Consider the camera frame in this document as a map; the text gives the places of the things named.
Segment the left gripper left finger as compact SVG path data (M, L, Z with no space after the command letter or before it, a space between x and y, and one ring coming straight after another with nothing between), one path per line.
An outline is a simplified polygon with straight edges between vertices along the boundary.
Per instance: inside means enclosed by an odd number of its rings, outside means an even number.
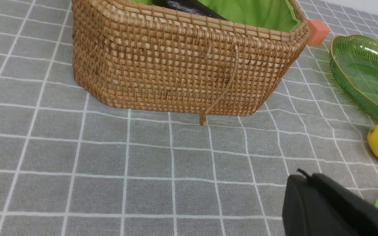
M357 195L335 182L334 190L312 180L303 169L287 179L282 218L287 236L358 236L356 227L336 209L341 200L335 194L353 199Z

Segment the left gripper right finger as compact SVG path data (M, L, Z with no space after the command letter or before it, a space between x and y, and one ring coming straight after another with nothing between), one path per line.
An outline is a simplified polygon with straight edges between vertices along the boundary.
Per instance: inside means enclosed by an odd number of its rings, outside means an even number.
M378 236L378 208L321 173L312 174L310 184L357 235Z

